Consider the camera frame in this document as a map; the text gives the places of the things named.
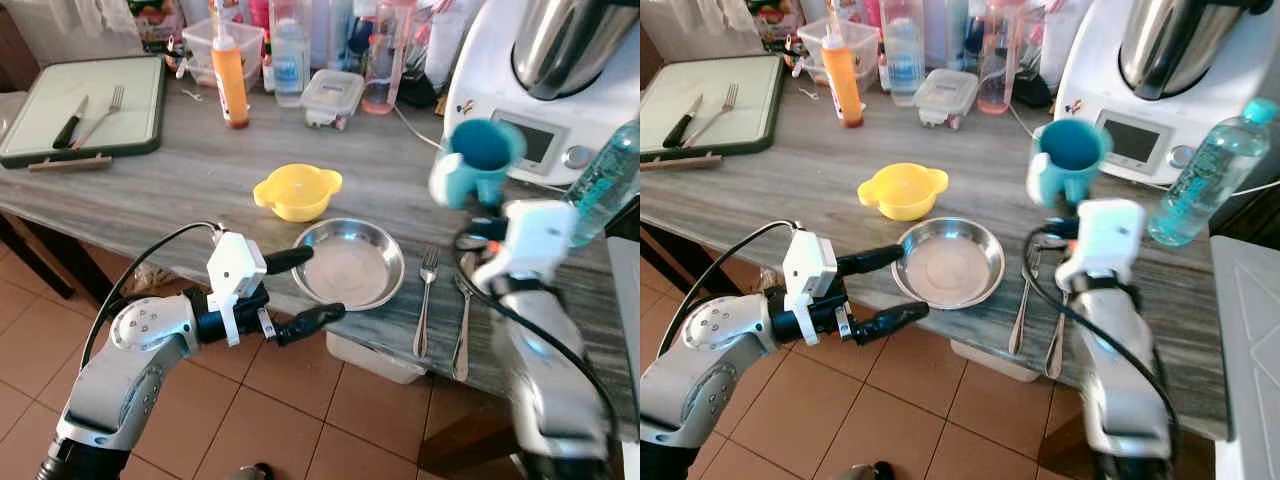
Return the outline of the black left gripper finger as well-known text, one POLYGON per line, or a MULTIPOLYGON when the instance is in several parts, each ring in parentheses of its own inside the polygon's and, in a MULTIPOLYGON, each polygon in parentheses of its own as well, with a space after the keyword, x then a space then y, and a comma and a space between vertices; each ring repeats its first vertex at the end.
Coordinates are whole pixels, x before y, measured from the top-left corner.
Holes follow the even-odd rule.
POLYGON ((873 250, 837 257, 837 275, 867 274, 887 268, 905 255, 901 244, 887 244, 873 250))
POLYGON ((877 311, 852 326, 852 339, 859 346, 869 344, 927 317, 929 312, 931 306, 920 301, 877 311))
POLYGON ((294 247, 289 250, 280 250, 264 256, 266 274, 276 275, 282 273, 288 273, 296 268, 305 265, 310 259, 314 257, 312 247, 294 247))
POLYGON ((289 346, 321 332, 328 324, 338 323, 346 316, 343 303, 325 303, 305 310, 292 320, 276 323, 276 344, 289 346))

